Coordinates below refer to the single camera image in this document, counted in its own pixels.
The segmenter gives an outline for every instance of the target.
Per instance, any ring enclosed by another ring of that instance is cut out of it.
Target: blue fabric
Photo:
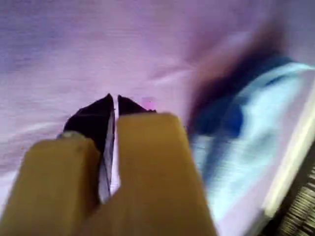
[[[277,154],[281,116],[300,89],[298,72],[309,69],[282,56],[250,66],[245,63],[246,71],[232,74],[237,83],[194,122],[191,146],[215,221],[258,181]],[[206,136],[204,143],[198,143],[200,136]]]

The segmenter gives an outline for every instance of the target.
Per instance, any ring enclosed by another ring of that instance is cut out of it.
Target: blurry object
[[[274,218],[260,235],[315,235],[315,143],[299,168],[294,182]]]
[[[287,146],[279,170],[264,202],[265,214],[272,218],[287,194],[315,139],[315,86]]]
[[[66,122],[64,132],[76,131],[91,138],[102,158],[99,164],[99,196],[105,201],[110,196],[113,148],[115,138],[114,102],[110,94],[81,108]]]
[[[252,57],[231,74],[227,92],[200,111],[190,137],[214,221],[255,184],[278,148],[278,128],[311,67],[273,54]]]
[[[0,235],[215,236],[179,119],[123,116],[117,128],[122,185],[109,201],[97,201],[95,142],[41,141],[25,156]]]

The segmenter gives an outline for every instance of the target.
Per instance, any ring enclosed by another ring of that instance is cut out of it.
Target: cloth
[[[279,55],[240,65],[227,95],[195,120],[191,146],[215,221],[259,180],[277,154],[282,115],[313,69]]]
[[[314,61],[314,4],[313,0],[2,0],[1,209],[25,151],[38,140],[55,138],[70,115],[109,92],[130,97],[146,109],[172,112],[187,125],[199,88],[228,74],[253,45],[281,39],[266,33],[279,19],[285,24],[285,51],[300,61]],[[305,82],[298,105],[283,121],[291,130],[312,88],[313,80]],[[281,136],[288,140],[290,134],[286,128]],[[220,235],[244,235],[274,172],[234,208],[235,214],[243,214],[237,219],[232,214],[217,224]],[[113,173],[115,189],[119,186],[115,158]]]

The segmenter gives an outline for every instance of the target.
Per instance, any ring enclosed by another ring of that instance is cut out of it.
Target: fabric surface
[[[2,205],[25,151],[40,139],[55,138],[72,114],[109,92],[146,109],[154,104],[149,109],[171,111],[186,125],[200,88],[212,93],[244,54],[280,39],[274,34],[278,22],[287,39],[285,54],[314,62],[312,0],[0,3]],[[283,121],[282,149],[311,89],[313,81],[305,81]],[[115,189],[116,159],[113,165]],[[221,235],[239,236],[247,230],[275,169],[217,224]]]

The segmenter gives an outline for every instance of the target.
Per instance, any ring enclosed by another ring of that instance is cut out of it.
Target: wrinkled fabric
[[[28,148],[55,138],[82,106],[121,94],[168,111],[184,124],[199,88],[230,73],[244,54],[281,37],[284,51],[314,61],[313,0],[1,0],[1,208]],[[289,140],[313,81],[285,117]],[[113,160],[112,190],[119,187]],[[243,235],[275,173],[217,224],[220,234]]]

